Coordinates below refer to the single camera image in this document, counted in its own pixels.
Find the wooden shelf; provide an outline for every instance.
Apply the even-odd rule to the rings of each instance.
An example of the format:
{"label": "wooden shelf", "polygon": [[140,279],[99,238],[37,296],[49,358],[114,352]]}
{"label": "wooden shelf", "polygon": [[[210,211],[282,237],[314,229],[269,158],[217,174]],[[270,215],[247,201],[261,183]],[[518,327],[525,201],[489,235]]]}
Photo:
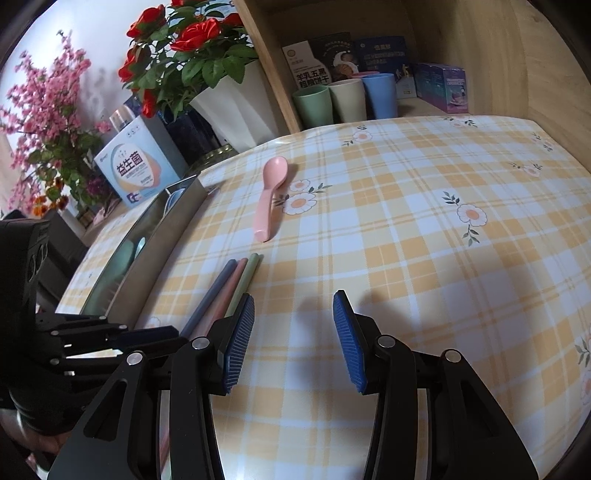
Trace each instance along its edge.
{"label": "wooden shelf", "polygon": [[[347,31],[403,35],[411,61],[466,70],[472,115],[529,118],[591,171],[591,85],[548,19],[525,0],[234,0],[291,133],[301,123],[283,46]],[[420,99],[401,116],[445,115]]]}
{"label": "wooden shelf", "polygon": [[443,110],[421,100],[420,98],[404,98],[398,101],[399,116],[446,116]]}

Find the green chopstick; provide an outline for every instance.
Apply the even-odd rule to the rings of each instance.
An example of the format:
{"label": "green chopstick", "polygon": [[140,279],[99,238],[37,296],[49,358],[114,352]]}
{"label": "green chopstick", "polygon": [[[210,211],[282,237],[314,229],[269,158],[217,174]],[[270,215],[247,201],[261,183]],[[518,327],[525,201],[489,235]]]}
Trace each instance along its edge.
{"label": "green chopstick", "polygon": [[262,258],[262,255],[259,254],[252,254],[246,263],[246,267],[244,268],[244,272],[240,277],[240,281],[238,282],[238,286],[234,291],[234,295],[230,301],[230,305],[226,310],[226,317],[229,317],[234,314],[236,307],[238,307],[238,302],[242,297],[242,294],[246,292],[246,289],[251,283],[252,276],[255,274],[256,266],[259,263],[259,260]]}

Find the red rose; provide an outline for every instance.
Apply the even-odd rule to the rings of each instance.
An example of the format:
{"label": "red rose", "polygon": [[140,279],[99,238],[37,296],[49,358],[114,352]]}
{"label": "red rose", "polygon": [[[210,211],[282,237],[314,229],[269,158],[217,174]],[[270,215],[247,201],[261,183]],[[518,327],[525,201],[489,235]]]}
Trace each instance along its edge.
{"label": "red rose", "polygon": [[127,36],[138,38],[142,35],[151,34],[158,27],[164,25],[164,23],[164,5],[147,8],[139,16],[138,21],[131,25]]}
{"label": "red rose", "polygon": [[174,51],[197,50],[207,40],[217,37],[220,33],[219,22],[216,18],[210,18],[205,22],[189,25],[178,39],[170,44],[170,48]]}
{"label": "red rose", "polygon": [[229,27],[243,27],[244,23],[242,23],[242,18],[237,13],[229,14],[226,18],[222,20],[224,25],[228,25]]}
{"label": "red rose", "polygon": [[153,94],[153,90],[144,90],[144,104],[142,106],[142,113],[148,117],[152,118],[156,115],[158,108],[156,106],[156,97]]}
{"label": "red rose", "polygon": [[129,67],[131,67],[134,63],[135,63],[135,49],[131,48],[127,51],[127,59],[125,60],[125,63],[119,69],[119,72],[117,72],[119,74],[119,78],[121,79],[122,82],[126,83],[134,77],[133,72],[129,69]]}

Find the cup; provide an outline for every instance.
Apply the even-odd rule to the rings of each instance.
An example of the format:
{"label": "cup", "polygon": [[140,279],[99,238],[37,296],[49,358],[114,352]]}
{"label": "cup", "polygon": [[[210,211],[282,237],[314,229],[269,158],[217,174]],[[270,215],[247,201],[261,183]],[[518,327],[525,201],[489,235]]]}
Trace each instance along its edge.
{"label": "cup", "polygon": [[332,101],[326,85],[314,85],[302,88],[292,94],[295,107],[306,128],[332,125]]}
{"label": "cup", "polygon": [[333,105],[344,123],[365,122],[368,119],[365,109],[365,89],[361,79],[330,83],[329,90]]}
{"label": "cup", "polygon": [[362,77],[367,77],[367,75],[377,75],[378,72],[376,71],[372,71],[372,72],[359,72],[359,73],[354,73],[353,75],[351,75],[354,79],[360,79]]}
{"label": "cup", "polygon": [[398,104],[394,74],[377,73],[367,75],[362,80],[376,119],[396,118],[398,116]]}

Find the biscuit box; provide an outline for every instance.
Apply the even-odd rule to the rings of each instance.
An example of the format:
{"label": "biscuit box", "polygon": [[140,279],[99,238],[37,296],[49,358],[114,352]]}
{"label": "biscuit box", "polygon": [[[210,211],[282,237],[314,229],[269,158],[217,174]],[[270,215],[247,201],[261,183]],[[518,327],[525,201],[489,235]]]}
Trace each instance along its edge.
{"label": "biscuit box", "polygon": [[294,43],[283,53],[299,89],[346,80],[359,71],[347,32]]}

